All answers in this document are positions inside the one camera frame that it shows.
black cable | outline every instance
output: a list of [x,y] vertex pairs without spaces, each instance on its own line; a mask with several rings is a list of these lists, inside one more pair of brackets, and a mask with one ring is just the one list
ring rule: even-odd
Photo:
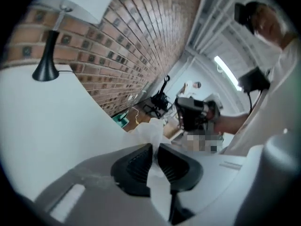
[[58,72],[71,72],[71,73],[75,74],[75,72],[73,70],[58,70]]
[[251,114],[251,112],[252,112],[252,100],[251,100],[251,96],[250,96],[249,92],[247,93],[247,95],[248,95],[249,100],[250,100],[250,113],[249,114]]

ceiling light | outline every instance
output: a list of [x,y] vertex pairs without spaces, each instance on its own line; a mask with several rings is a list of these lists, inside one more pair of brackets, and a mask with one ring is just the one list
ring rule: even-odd
[[234,74],[231,72],[231,70],[227,67],[225,62],[222,61],[222,59],[219,56],[214,57],[214,61],[224,70],[228,78],[231,80],[232,84],[235,86],[235,88],[239,91],[241,91],[241,87],[238,86],[238,81],[235,78]]

man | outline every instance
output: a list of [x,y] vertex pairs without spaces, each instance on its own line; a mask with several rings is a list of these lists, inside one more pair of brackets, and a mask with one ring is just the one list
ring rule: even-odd
[[252,113],[235,117],[221,115],[215,123],[216,133],[235,134],[223,153],[246,156],[252,146],[264,144],[285,129],[296,131],[299,126],[301,45],[295,33],[285,30],[273,8],[258,2],[237,6],[240,9],[235,12],[235,20],[254,36],[282,51],[270,71],[270,89],[258,96]]
[[186,83],[184,83],[184,86],[178,92],[178,94],[176,96],[189,98],[190,96],[196,94],[196,93],[192,92],[193,89],[199,89],[199,88],[201,88],[201,86],[202,86],[201,82],[194,82],[192,84],[192,81],[187,81]]

plastic bag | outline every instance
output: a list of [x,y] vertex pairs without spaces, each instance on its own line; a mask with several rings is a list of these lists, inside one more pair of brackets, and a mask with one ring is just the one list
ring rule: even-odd
[[163,121],[151,118],[149,123],[140,123],[132,135],[139,138],[141,144],[151,143],[153,149],[152,165],[147,176],[147,187],[150,188],[150,199],[159,214],[168,221],[172,196],[170,183],[158,164],[158,150],[160,143],[170,143],[163,136]]

desk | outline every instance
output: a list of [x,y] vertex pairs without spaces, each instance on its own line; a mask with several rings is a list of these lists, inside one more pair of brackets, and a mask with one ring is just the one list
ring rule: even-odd
[[[93,100],[73,73],[32,79],[37,65],[0,71],[0,156],[13,188],[31,200],[93,156],[138,145]],[[68,65],[56,65],[70,70]]]

